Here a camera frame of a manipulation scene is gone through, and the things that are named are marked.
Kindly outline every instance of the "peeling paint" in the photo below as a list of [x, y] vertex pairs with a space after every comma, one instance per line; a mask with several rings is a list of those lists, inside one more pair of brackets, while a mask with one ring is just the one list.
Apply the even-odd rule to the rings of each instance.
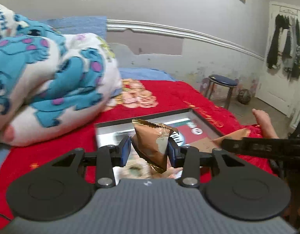
[[[160, 69], [202, 93], [205, 92], [208, 76], [211, 74], [236, 80], [239, 85], [233, 91], [233, 95], [237, 95], [242, 89], [255, 93], [263, 66], [261, 60], [252, 56], [188, 39], [184, 39], [182, 55], [134, 54], [126, 45], [111, 43], [110, 46], [116, 55], [119, 67]], [[227, 87], [215, 86], [212, 98], [225, 97], [227, 93]]]
[[108, 32], [107, 42], [126, 45], [136, 55], [155, 53], [181, 55], [183, 46], [183, 38], [136, 33], [130, 30]]

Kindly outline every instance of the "blue bedsheet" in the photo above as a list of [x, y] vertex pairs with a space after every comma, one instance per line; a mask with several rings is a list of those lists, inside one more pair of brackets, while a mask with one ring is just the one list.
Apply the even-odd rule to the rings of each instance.
[[169, 74], [155, 68], [119, 68], [122, 79], [176, 81]]
[[104, 39], [107, 35], [107, 17], [105, 16], [66, 17], [49, 19], [42, 21], [42, 23], [52, 26], [62, 34], [91, 32]]

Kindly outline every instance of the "door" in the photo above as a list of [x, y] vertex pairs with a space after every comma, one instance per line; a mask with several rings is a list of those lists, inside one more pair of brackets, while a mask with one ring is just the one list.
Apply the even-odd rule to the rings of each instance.
[[295, 113], [293, 115], [290, 127], [292, 132], [296, 129], [297, 125], [299, 124], [300, 121], [300, 90], [297, 90], [295, 92], [294, 100], [296, 102], [295, 104]]
[[276, 16], [280, 14], [291, 16], [295, 19], [298, 18], [300, 25], [300, 11], [291, 8], [290, 10], [297, 14], [291, 15], [282, 12], [286, 9], [288, 8], [277, 5], [271, 5], [270, 7], [270, 22], [265, 63], [263, 66], [262, 74], [260, 76], [260, 85], [258, 87], [256, 97], [278, 109], [285, 115], [290, 116], [294, 109], [294, 96], [298, 88], [298, 80], [288, 80], [288, 74], [283, 71], [283, 64], [279, 69], [269, 69], [266, 63], [267, 54], [269, 52], [271, 41], [274, 35]]

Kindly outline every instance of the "blue stool seat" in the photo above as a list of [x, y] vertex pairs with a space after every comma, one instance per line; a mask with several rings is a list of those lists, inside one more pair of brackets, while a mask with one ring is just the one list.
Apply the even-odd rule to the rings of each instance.
[[225, 103], [225, 106], [224, 106], [226, 109], [228, 109], [229, 105], [230, 105], [230, 99], [231, 99], [231, 96], [232, 96], [232, 91], [235, 87], [238, 86], [238, 83], [235, 80], [232, 80], [228, 77], [220, 76], [220, 75], [211, 75], [211, 76], [209, 76], [209, 80], [210, 81], [209, 81], [209, 84], [208, 84], [208, 87], [207, 87], [207, 91], [205, 92], [204, 96], [207, 98], [207, 94], [208, 94], [209, 90], [211, 89], [210, 95], [208, 97], [208, 99], [210, 99], [210, 97], [213, 94], [215, 84], [218, 84], [218, 85], [224, 86], [224, 87], [228, 87], [229, 91], [228, 91], [226, 103]]
[[209, 76], [209, 78], [218, 84], [223, 84], [223, 86], [236, 87], [238, 85], [235, 80], [232, 80], [225, 76], [211, 75]]

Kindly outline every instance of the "bed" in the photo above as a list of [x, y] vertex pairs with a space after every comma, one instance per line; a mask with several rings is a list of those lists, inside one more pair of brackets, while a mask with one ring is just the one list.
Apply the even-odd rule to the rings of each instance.
[[[80, 34], [84, 32], [98, 33], [105, 37], [107, 31], [105, 17], [73, 17], [46, 21], [64, 34]], [[140, 80], [145, 90], [150, 91], [156, 97], [157, 105], [151, 108], [128, 108], [124, 104], [118, 104], [107, 111], [102, 112], [95, 120], [76, 129], [66, 135], [50, 141], [34, 144], [28, 147], [14, 147], [10, 150], [7, 145], [0, 144], [0, 213], [12, 218], [12, 213], [6, 202], [6, 190], [10, 183], [21, 175], [43, 165], [50, 160], [77, 147], [84, 148], [86, 152], [96, 149], [93, 140], [95, 136], [94, 124], [118, 119], [127, 119], [173, 111], [178, 109], [193, 108], [209, 121], [223, 134], [229, 134], [245, 128], [238, 123], [236, 118], [226, 109], [215, 106], [203, 97], [190, 85], [175, 81], [164, 71], [152, 68], [120, 68], [122, 79]], [[258, 127], [247, 126], [251, 137], [261, 137]], [[241, 156], [246, 161], [272, 173], [266, 159]], [[93, 168], [87, 169], [86, 181], [94, 182]], [[201, 175], [201, 182], [211, 179], [210, 173]], [[0, 218], [0, 229], [8, 222]]]

